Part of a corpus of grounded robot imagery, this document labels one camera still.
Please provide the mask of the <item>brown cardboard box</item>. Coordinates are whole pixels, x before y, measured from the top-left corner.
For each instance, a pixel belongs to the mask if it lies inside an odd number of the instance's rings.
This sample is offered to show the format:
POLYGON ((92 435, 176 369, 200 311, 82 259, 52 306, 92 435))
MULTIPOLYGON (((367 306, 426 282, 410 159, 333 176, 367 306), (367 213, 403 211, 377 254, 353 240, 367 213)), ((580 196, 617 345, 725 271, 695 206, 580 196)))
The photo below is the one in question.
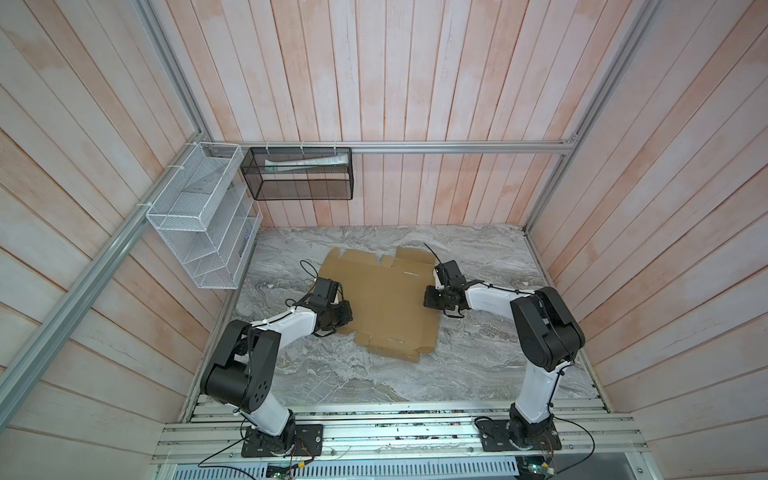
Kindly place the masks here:
POLYGON ((373 354, 417 363, 435 350, 441 312, 424 306, 434 280, 435 257, 399 247, 393 256, 332 249, 319 273, 337 281, 350 302, 352 321, 339 327, 373 354))

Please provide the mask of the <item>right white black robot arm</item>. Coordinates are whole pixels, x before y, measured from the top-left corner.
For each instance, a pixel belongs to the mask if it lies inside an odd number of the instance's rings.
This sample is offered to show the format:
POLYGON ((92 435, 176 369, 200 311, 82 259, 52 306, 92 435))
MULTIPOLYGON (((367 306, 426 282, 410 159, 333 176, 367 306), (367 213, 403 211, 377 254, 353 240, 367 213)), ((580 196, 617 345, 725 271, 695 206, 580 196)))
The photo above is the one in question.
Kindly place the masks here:
POLYGON ((483 449, 560 448, 551 402, 564 370, 574 363, 586 340, 558 291, 552 287, 525 291, 468 280, 454 260, 439 262, 434 276, 435 284, 425 291, 425 307, 450 318, 461 319, 463 311, 476 310, 511 320, 527 359, 523 386, 510 406, 509 418, 475 419, 483 449))

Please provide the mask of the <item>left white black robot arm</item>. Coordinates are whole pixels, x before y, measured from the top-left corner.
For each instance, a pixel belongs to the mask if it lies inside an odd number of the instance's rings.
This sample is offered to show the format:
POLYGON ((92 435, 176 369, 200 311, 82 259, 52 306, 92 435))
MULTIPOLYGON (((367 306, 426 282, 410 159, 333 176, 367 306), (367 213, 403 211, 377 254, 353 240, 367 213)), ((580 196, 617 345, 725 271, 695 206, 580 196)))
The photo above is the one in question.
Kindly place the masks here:
POLYGON ((231 321, 224 329, 200 380, 202 394, 233 406, 250 424, 243 455, 253 450, 278 456, 292 452, 299 440, 295 414, 271 393, 282 349, 307 336, 325 338, 353 320, 342 285, 316 278, 300 299, 262 321, 231 321))

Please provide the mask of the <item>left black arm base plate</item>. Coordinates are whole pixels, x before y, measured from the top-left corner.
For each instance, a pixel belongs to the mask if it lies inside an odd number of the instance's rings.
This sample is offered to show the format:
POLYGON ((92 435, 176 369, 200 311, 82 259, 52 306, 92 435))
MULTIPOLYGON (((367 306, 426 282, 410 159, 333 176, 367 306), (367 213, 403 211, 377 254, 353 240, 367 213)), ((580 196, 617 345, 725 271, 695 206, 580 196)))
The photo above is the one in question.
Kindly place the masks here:
POLYGON ((270 436, 257 429, 245 435, 241 456, 243 458, 266 458, 294 456, 320 456, 324 438, 321 424, 288 425, 283 434, 270 436))

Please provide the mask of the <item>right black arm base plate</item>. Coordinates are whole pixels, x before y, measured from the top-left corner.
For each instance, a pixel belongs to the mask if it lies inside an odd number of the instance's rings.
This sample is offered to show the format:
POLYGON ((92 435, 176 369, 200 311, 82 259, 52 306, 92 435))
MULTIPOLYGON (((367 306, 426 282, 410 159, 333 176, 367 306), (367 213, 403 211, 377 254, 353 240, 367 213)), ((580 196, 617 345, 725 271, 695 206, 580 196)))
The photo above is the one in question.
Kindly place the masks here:
POLYGON ((562 449, 553 418, 529 424, 524 419, 491 419, 480 416, 473 419, 484 452, 506 451, 558 451, 562 449))

